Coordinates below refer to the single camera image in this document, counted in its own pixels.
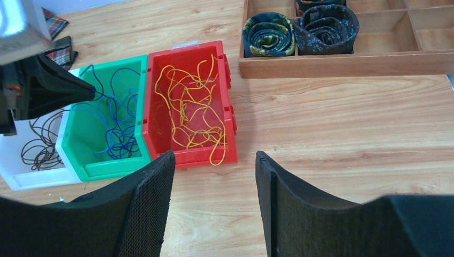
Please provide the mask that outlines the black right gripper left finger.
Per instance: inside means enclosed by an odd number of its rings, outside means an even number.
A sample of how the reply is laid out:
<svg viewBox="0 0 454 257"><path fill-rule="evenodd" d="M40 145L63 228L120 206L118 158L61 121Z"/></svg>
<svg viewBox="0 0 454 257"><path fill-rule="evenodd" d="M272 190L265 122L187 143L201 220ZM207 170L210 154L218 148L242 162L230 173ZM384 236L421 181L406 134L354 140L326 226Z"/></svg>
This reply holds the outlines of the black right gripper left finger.
<svg viewBox="0 0 454 257"><path fill-rule="evenodd" d="M1 256L159 256L175 167L167 151L70 202L1 198Z"/></svg>

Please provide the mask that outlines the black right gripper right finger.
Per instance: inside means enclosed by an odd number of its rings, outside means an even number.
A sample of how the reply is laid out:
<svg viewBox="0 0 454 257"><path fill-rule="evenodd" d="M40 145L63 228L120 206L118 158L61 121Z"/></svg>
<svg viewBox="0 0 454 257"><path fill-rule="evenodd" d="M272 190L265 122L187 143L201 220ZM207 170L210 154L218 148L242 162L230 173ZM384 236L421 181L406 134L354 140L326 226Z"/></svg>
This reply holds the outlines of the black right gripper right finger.
<svg viewBox="0 0 454 257"><path fill-rule="evenodd" d="M358 204L263 151L255 178L268 256L453 256L453 196L392 194Z"/></svg>

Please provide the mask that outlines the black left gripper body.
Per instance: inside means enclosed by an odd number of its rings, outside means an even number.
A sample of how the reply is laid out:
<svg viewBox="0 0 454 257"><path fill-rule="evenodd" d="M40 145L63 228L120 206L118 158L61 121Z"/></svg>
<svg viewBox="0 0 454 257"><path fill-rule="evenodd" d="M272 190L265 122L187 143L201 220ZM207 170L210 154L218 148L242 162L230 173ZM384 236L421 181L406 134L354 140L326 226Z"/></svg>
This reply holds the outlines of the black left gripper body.
<svg viewBox="0 0 454 257"><path fill-rule="evenodd" d="M1 66L1 135L16 135L15 121L39 116L38 64L37 58L26 58Z"/></svg>

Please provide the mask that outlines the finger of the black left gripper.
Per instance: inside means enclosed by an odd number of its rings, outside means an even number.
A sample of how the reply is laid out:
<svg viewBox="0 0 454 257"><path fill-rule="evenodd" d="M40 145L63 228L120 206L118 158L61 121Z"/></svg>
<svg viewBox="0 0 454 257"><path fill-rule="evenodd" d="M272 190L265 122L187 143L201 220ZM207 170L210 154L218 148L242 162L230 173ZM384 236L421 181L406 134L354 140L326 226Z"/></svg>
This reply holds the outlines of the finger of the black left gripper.
<svg viewBox="0 0 454 257"><path fill-rule="evenodd" d="M62 68L45 54L14 62L20 96L15 120L41 117L69 104L93 100L96 88Z"/></svg>

